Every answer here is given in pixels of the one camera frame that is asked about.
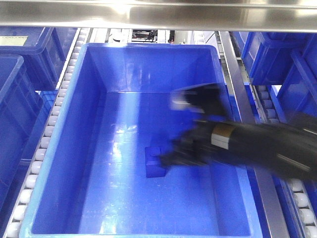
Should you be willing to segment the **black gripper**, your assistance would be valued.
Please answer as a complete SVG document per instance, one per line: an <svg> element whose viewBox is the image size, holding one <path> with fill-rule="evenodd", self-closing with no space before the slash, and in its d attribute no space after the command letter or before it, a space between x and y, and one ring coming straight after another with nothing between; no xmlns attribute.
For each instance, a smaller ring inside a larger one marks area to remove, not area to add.
<svg viewBox="0 0 317 238"><path fill-rule="evenodd" d="M215 146L211 134L215 127L212 121L197 121L192 129L186 130L171 140L171 149L159 156L163 167L203 166L215 157Z"/></svg>

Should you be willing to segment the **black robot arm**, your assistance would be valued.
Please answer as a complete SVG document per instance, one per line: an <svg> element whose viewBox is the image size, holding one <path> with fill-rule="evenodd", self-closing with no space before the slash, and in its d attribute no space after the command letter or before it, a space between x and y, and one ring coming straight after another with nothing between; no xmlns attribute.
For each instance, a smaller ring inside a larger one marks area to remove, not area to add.
<svg viewBox="0 0 317 238"><path fill-rule="evenodd" d="M256 166L283 179L317 179L317 119L299 114L289 123L200 120L160 155L164 167L217 161Z"/></svg>

